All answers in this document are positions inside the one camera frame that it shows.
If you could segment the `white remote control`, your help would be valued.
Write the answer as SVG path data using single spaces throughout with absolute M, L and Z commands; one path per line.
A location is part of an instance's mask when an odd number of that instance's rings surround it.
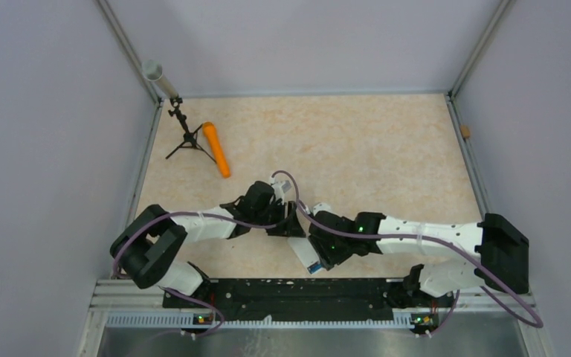
M 287 243 L 306 270 L 308 266 L 314 264 L 322 266 L 317 252 L 307 238 L 290 237 L 287 239 Z

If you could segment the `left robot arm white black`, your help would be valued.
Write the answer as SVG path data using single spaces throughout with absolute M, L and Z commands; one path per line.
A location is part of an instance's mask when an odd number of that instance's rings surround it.
M 304 238 L 297 206 L 285 199 L 289 188 L 288 181 L 256 181 L 233 202 L 197 212 L 170 213 L 150 205 L 112 243 L 113 273 L 140 289 L 173 289 L 187 305 L 200 307 L 208 299 L 210 279 L 194 264 L 177 261 L 181 246 L 233 239 L 253 228 L 273 237 Z

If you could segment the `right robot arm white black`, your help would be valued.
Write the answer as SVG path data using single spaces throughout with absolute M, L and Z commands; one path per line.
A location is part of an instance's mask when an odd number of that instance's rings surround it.
M 434 298 L 486 286 L 529 292 L 529 240 L 507 218 L 487 213 L 480 222 L 433 224 L 360 212 L 354 219 L 319 210 L 309 217 L 309 242 L 327 270 L 353 255 L 418 254 L 442 259 L 417 263 L 404 278 L 407 299 L 427 306 Z

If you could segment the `blue AA battery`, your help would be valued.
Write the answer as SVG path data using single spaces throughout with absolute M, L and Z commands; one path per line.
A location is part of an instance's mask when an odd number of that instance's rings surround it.
M 319 264 L 314 264 L 314 265 L 308 266 L 308 267 L 307 267 L 307 271 L 308 271 L 308 273 L 310 273 L 310 274 L 316 274 L 316 273 L 317 273 L 318 271 L 320 271 L 322 268 L 323 268 L 323 267 L 322 267 L 321 265 L 319 265 Z

